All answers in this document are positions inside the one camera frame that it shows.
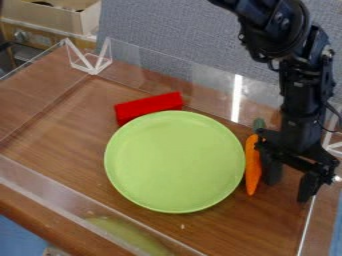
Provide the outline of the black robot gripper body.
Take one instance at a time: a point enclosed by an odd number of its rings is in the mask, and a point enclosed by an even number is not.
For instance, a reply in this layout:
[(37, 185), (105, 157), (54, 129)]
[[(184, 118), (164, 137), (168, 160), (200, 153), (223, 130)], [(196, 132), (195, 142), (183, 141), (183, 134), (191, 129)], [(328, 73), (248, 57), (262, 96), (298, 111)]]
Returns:
[(319, 142), (315, 142), (307, 149), (298, 150), (282, 144), (278, 131), (259, 128), (255, 133), (258, 135), (255, 149), (259, 154), (262, 150), (266, 150), (280, 161), (282, 165), (288, 165), (304, 174), (307, 172), (318, 173), (322, 184), (334, 182), (339, 160), (323, 149)]

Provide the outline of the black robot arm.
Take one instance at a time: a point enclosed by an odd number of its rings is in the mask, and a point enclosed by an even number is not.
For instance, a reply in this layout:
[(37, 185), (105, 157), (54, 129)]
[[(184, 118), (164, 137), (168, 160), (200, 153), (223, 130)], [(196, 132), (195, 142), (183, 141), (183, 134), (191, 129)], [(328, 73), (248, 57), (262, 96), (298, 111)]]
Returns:
[(259, 128), (255, 149), (264, 182), (274, 185), (284, 165), (303, 172), (299, 202), (334, 182), (339, 160), (320, 144), (328, 103), (334, 95), (334, 50), (322, 27), (311, 22), (300, 0), (207, 0), (232, 12), (240, 24), (239, 40), (254, 61), (279, 74), (280, 129)]

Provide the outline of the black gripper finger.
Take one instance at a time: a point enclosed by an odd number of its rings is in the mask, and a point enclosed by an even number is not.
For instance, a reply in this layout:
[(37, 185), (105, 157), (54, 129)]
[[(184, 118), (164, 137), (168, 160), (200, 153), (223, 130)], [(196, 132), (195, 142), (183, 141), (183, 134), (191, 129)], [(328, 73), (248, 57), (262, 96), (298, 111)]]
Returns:
[(282, 179), (283, 165), (280, 161), (272, 156), (272, 154), (266, 150), (260, 151), (260, 164), (263, 182), (272, 186)]
[(296, 201), (304, 203), (316, 194), (322, 183), (320, 175), (315, 172), (307, 172), (300, 178)]

